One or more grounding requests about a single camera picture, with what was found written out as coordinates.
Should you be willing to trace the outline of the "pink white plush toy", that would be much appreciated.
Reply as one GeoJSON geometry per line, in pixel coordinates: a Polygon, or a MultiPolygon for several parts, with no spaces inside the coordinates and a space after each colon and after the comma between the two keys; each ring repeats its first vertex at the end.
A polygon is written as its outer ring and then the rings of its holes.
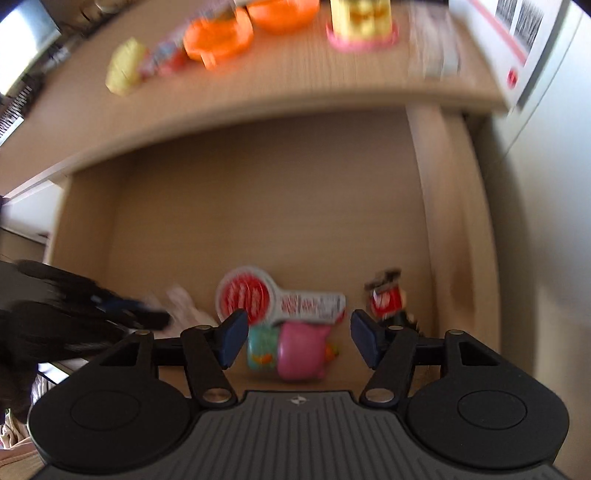
{"type": "Polygon", "coordinates": [[[189,293],[179,285],[169,287],[163,300],[154,294],[144,298],[153,310],[165,310],[170,315],[169,324],[162,331],[155,331],[156,339],[179,337],[180,333],[195,326],[216,327],[219,322],[208,313],[197,309],[189,293]]]}

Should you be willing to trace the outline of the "Mickey Mouse keychain figure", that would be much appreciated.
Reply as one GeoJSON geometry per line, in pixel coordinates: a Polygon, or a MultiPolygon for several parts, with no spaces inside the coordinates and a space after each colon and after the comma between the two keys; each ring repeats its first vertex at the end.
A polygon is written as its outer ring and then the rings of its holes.
{"type": "Polygon", "coordinates": [[[419,331],[418,322],[407,310],[407,294],[402,289],[402,270],[392,268],[376,275],[365,284],[368,306],[375,320],[385,327],[402,327],[419,331]]]}

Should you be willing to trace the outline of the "pink teal capsule toy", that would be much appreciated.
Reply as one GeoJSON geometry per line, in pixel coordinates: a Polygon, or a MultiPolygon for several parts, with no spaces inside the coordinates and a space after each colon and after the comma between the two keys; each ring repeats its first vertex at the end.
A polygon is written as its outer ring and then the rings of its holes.
{"type": "Polygon", "coordinates": [[[322,379],[325,368],[339,356],[338,346],[328,340],[331,331],[329,325],[301,322],[254,325],[247,338],[247,365],[287,382],[322,379]]]}

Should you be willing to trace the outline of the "yellow plastic case toy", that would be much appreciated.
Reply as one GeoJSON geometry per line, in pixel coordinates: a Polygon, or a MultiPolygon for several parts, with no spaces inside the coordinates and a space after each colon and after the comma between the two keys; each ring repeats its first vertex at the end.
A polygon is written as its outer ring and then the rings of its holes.
{"type": "Polygon", "coordinates": [[[147,47],[131,37],[113,52],[105,78],[105,86],[116,95],[126,95],[141,80],[140,65],[147,47]]]}

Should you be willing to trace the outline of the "pink toy blister card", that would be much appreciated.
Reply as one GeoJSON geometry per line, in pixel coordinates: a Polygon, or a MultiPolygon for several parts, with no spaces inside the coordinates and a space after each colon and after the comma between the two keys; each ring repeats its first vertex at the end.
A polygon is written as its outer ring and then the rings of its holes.
{"type": "Polygon", "coordinates": [[[231,19],[235,15],[235,1],[206,1],[197,11],[184,19],[163,40],[149,49],[139,64],[142,80],[153,76],[165,76],[182,69],[188,61],[183,45],[187,28],[197,20],[214,21],[231,19]]]}

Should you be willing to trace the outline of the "orange pumpkin shell half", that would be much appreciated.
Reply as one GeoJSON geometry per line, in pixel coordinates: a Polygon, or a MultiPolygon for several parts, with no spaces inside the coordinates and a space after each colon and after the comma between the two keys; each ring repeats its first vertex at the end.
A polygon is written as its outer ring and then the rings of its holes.
{"type": "Polygon", "coordinates": [[[189,59],[201,62],[207,70],[214,70],[219,63],[249,49],[252,39],[249,14],[237,8],[231,19],[195,19],[186,28],[182,42],[189,59]]]}

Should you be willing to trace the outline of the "yellow crown toy pink base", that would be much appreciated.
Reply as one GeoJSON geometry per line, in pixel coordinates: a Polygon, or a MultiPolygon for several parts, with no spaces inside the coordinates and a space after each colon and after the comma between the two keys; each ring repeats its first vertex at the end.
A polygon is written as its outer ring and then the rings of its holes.
{"type": "Polygon", "coordinates": [[[398,41],[399,31],[390,1],[334,0],[329,2],[329,8],[327,37],[339,51],[373,51],[394,46],[398,41]]]}

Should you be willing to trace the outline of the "black keyboard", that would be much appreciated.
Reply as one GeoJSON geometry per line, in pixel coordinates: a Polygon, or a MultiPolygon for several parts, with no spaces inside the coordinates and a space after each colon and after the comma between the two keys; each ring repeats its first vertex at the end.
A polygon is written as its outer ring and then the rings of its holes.
{"type": "Polygon", "coordinates": [[[1,105],[0,145],[3,145],[25,121],[42,88],[42,79],[28,78],[16,95],[1,105]]]}

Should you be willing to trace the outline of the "curved computer monitor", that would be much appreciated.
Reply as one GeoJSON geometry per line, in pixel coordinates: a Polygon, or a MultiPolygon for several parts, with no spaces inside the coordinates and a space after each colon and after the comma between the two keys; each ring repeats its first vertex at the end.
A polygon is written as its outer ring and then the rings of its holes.
{"type": "Polygon", "coordinates": [[[29,68],[61,36],[38,0],[20,1],[1,20],[1,95],[9,92],[29,68]]]}

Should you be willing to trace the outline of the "white QR code placard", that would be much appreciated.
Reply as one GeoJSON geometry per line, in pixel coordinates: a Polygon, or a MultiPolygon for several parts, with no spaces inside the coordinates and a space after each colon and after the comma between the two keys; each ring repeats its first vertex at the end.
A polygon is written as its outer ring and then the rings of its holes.
{"type": "Polygon", "coordinates": [[[556,0],[456,0],[454,17],[470,32],[510,108],[535,88],[570,3],[556,0]]]}

